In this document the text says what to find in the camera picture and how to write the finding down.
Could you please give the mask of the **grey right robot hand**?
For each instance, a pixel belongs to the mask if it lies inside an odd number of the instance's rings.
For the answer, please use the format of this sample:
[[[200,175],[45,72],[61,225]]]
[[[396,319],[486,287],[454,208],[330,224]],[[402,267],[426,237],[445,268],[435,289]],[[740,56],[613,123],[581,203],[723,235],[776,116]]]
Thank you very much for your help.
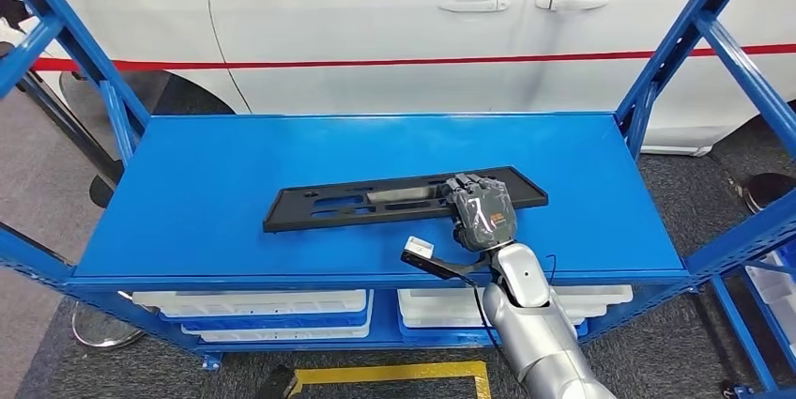
[[[515,240],[516,214],[504,182],[461,173],[449,177],[444,190],[454,211],[453,238],[464,248],[482,252]]]

